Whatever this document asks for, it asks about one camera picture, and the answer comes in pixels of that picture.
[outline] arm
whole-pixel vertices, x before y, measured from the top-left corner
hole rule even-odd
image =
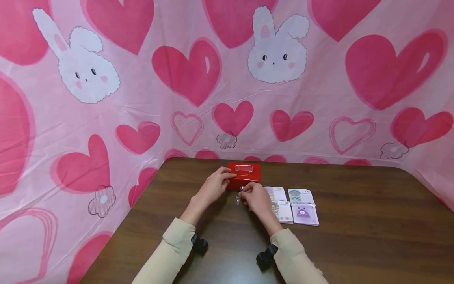
[[[181,217],[175,218],[163,235],[163,239],[145,265],[140,269],[133,284],[171,284],[192,250],[191,238],[195,226],[205,209],[217,200],[228,184],[228,178],[236,176],[229,168],[221,167],[210,175],[199,192],[191,198]]]
[[[274,255],[277,268],[287,284],[328,284],[307,257],[303,245],[289,230],[283,229],[271,211],[271,200],[261,184],[250,183],[240,193],[245,204],[253,211],[270,235],[270,241],[279,249]]]

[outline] brown table surface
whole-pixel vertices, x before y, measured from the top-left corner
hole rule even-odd
[[[261,163],[262,184],[310,189],[320,227],[284,224],[330,284],[453,284],[454,214],[412,175],[395,168]],[[81,283],[131,283],[174,217],[225,160],[170,159],[95,260]],[[262,273],[256,255],[269,245],[258,219],[228,192],[205,212],[174,283],[284,283],[276,266]]]

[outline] fabric backdrop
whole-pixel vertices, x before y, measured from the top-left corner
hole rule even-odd
[[[453,15],[0,0],[2,283],[77,283],[170,157],[396,167],[454,209]]]

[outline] white bunny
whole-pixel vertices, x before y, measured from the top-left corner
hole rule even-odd
[[[33,9],[38,29],[57,56],[58,69],[66,88],[86,104],[100,102],[120,87],[120,78],[110,61],[96,54],[103,50],[101,39],[94,32],[76,27],[69,44],[52,18],[42,9]]]
[[[307,49],[298,39],[309,32],[309,20],[301,15],[289,17],[274,30],[274,20],[266,6],[254,12],[255,45],[247,65],[252,76],[267,83],[289,82],[301,77],[306,68]]]

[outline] flower illustration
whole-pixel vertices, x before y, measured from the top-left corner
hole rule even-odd
[[[117,197],[112,186],[100,185],[94,193],[94,199],[88,204],[88,212],[98,215],[101,218],[107,216],[110,207],[115,203]]]
[[[381,147],[380,151],[381,159],[400,159],[404,154],[408,153],[410,149],[399,141],[396,141],[394,143],[386,143]]]
[[[216,137],[221,149],[233,148],[237,142],[237,137],[233,136],[232,133],[219,134]]]

